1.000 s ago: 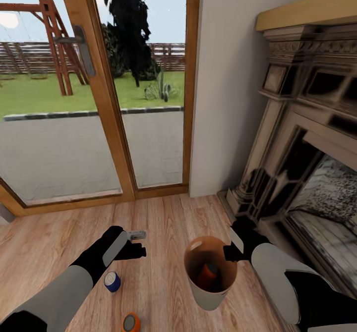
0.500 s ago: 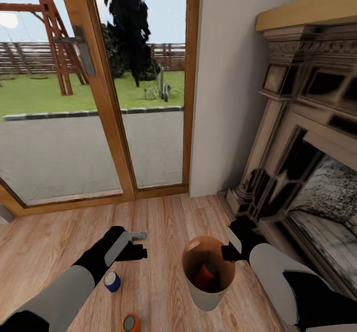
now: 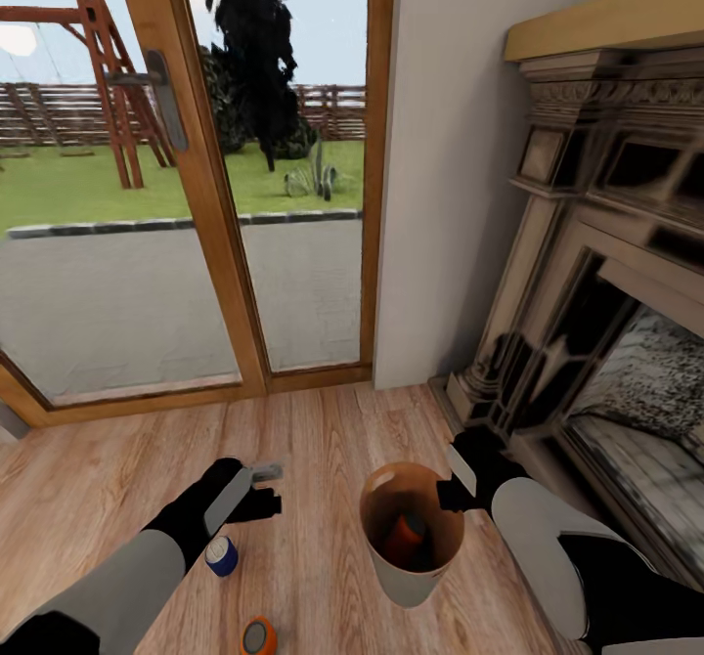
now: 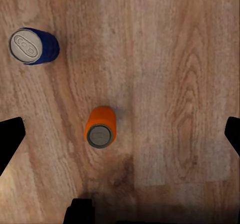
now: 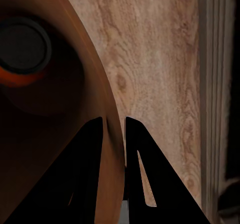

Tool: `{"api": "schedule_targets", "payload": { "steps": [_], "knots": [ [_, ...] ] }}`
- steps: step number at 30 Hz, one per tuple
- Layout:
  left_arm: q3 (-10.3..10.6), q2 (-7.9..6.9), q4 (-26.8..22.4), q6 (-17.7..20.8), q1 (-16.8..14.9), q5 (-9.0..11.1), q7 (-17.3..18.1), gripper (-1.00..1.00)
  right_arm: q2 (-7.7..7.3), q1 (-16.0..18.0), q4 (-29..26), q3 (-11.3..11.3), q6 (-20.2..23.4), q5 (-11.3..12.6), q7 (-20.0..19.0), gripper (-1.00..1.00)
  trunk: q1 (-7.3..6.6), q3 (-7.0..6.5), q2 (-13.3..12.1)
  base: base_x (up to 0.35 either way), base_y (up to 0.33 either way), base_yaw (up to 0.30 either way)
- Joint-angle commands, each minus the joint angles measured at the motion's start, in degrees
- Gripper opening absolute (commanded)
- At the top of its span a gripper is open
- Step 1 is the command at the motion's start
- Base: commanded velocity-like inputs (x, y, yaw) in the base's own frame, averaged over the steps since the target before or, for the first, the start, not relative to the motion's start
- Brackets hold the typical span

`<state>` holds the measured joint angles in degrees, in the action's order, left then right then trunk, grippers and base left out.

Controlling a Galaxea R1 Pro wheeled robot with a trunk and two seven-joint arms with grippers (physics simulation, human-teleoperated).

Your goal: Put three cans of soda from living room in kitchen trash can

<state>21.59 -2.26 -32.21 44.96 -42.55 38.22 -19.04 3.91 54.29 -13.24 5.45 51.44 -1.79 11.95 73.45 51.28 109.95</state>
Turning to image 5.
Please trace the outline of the trash can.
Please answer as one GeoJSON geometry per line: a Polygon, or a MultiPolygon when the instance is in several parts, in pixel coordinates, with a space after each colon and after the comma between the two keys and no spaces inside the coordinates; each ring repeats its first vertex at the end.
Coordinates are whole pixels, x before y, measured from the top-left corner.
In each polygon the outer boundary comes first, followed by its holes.
{"type": "Polygon", "coordinates": [[[40,23],[56,47],[50,73],[32,86],[0,82],[0,224],[4,224],[82,126],[102,117],[94,224],[118,224],[125,152],[116,101],[96,48],[69,0],[0,0],[0,17],[40,23]]]}

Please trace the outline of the can of soda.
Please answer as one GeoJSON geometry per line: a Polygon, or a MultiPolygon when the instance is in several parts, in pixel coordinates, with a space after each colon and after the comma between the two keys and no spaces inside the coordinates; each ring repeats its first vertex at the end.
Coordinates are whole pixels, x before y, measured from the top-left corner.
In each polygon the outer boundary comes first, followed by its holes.
{"type": "Polygon", "coordinates": [[[38,22],[20,15],[0,17],[0,82],[26,88],[48,75],[56,48],[49,32],[38,22]]]}

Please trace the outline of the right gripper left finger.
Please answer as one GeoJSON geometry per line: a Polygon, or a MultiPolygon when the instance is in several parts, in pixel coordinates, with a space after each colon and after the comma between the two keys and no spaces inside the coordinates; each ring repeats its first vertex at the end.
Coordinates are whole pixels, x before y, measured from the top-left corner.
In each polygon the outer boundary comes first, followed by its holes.
{"type": "Polygon", "coordinates": [[[82,126],[3,224],[94,224],[102,120],[82,126]]]}

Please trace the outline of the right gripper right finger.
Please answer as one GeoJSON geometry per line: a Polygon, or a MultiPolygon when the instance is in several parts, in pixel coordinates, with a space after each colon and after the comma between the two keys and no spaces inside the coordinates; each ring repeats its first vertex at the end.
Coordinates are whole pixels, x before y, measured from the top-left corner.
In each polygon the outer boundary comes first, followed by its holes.
{"type": "Polygon", "coordinates": [[[129,224],[211,224],[143,123],[126,117],[129,224]],[[146,205],[140,153],[157,207],[146,205]]]}

